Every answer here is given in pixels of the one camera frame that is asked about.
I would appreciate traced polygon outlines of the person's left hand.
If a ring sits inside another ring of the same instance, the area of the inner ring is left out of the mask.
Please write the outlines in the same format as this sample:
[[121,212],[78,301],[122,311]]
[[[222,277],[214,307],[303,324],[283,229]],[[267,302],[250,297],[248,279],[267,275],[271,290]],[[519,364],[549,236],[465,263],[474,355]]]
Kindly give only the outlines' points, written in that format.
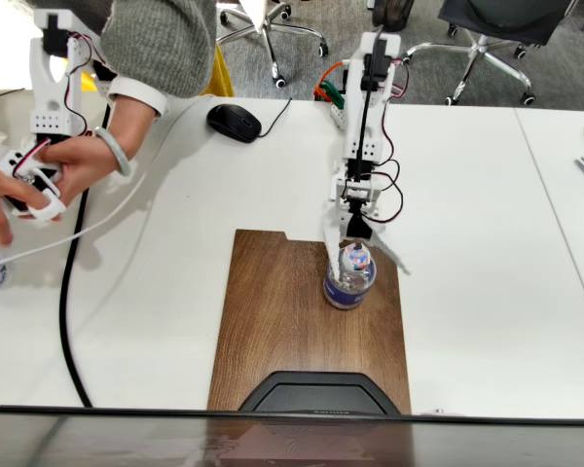
[[60,166],[61,176],[55,185],[65,206],[120,168],[108,145],[101,138],[93,136],[73,137],[46,146],[35,158],[45,164],[55,163]]

